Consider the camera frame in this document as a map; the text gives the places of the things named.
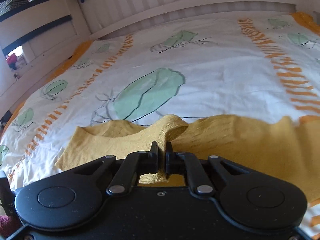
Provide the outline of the yellow knitted garment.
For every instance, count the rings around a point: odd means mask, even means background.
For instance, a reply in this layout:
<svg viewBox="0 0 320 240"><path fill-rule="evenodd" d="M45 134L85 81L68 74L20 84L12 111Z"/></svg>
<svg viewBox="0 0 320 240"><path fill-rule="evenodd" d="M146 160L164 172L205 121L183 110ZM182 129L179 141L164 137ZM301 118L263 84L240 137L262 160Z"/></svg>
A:
<svg viewBox="0 0 320 240"><path fill-rule="evenodd" d="M149 127L112 120L77 127L55 165L66 171L105 155L124 159L131 152L148 151L153 142L160 154L170 142L176 152L200 159L218 155L296 185L309 202L319 198L319 118L309 115L299 124L287 116L275 124L236 115L189 124L167 115Z"/></svg>

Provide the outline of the white wooden bed frame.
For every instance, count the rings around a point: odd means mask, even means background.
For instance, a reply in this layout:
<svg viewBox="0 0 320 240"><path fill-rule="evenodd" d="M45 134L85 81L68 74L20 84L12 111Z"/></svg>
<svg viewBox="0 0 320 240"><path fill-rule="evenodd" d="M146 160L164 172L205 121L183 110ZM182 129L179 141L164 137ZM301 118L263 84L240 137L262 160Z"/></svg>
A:
<svg viewBox="0 0 320 240"><path fill-rule="evenodd" d="M14 110L82 42L193 16L306 12L319 0L1 0L1 58L17 47L26 66L1 60L1 114Z"/></svg>

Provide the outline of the white leaf-print duvet cover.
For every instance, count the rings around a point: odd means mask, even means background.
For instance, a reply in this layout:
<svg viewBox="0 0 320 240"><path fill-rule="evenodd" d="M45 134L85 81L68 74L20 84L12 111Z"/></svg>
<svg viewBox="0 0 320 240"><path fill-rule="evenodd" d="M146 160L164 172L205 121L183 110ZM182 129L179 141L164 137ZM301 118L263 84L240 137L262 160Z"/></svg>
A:
<svg viewBox="0 0 320 240"><path fill-rule="evenodd" d="M55 165L77 127L112 120L319 118L294 98L319 100L319 36L290 15L180 21L95 41L1 138L1 216L21 223L1 239L319 239L319 198L218 155L198 158L210 196L166 174L159 147L158 172L124 196L106 192L114 155Z"/></svg>

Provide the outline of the dark red cloth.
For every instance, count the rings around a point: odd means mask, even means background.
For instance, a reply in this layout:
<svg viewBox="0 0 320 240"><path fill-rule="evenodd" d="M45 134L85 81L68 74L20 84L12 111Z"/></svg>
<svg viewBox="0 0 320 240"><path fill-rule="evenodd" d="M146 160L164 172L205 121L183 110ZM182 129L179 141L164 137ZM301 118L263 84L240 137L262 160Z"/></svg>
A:
<svg viewBox="0 0 320 240"><path fill-rule="evenodd" d="M11 236L21 227L20 220L14 216L0 216L0 232L2 238Z"/></svg>

